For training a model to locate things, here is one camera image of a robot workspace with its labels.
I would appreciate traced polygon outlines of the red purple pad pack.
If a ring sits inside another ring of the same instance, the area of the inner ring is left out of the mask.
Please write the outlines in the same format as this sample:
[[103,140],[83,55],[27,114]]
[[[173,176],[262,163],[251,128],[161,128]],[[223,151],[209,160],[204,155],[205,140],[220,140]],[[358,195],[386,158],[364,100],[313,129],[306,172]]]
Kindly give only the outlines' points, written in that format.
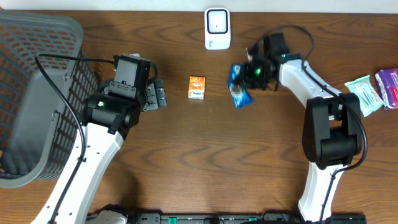
[[375,79],[385,109],[397,109],[397,69],[380,70]]

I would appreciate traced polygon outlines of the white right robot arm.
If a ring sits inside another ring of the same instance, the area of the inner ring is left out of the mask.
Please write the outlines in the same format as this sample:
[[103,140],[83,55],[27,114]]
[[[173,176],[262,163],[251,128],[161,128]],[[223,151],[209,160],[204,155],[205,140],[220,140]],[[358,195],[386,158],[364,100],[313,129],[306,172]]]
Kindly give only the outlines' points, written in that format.
[[288,88],[305,108],[302,147],[308,159],[305,188],[298,210],[305,222],[331,219],[331,203],[344,172],[354,169],[354,156],[366,147],[359,99],[331,87],[300,54],[250,52],[233,66],[231,93],[248,98],[249,88],[265,90],[270,81]]

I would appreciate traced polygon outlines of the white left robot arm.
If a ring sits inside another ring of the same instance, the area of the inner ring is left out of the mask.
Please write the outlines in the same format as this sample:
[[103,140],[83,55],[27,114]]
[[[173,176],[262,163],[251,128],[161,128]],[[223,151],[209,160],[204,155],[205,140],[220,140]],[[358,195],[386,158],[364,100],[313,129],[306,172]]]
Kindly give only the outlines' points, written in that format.
[[110,134],[104,126],[97,124],[88,124],[83,133],[86,139],[85,156],[65,196],[62,197],[62,191],[78,163],[79,153],[75,151],[69,156],[53,192],[32,224],[86,222],[104,172],[124,140],[119,133]]

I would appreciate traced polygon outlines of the blue cookie pack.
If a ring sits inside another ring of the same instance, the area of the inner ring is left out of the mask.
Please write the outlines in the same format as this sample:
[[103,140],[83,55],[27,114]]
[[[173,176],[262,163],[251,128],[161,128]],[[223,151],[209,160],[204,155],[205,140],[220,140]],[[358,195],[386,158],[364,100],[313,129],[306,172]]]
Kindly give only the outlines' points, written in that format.
[[234,84],[234,81],[238,78],[242,71],[242,63],[232,64],[228,78],[228,89],[231,93],[231,97],[236,109],[240,109],[254,103],[254,100],[249,96],[248,92],[243,86],[240,84]]

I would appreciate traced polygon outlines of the small orange box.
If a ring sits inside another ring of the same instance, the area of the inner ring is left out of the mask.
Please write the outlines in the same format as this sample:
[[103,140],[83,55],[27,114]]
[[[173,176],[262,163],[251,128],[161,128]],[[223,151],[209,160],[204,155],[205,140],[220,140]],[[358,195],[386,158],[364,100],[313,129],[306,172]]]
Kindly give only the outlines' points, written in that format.
[[203,100],[205,97],[205,77],[190,76],[188,87],[188,98]]

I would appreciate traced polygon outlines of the light green wipes pack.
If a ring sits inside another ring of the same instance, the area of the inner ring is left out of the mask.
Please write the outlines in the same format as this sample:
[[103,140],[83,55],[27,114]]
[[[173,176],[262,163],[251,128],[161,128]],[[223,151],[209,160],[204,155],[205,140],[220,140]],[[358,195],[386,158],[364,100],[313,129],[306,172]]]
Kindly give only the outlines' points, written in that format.
[[381,97],[371,85],[370,75],[346,82],[345,87],[359,98],[361,112],[364,117],[369,116],[384,105]]

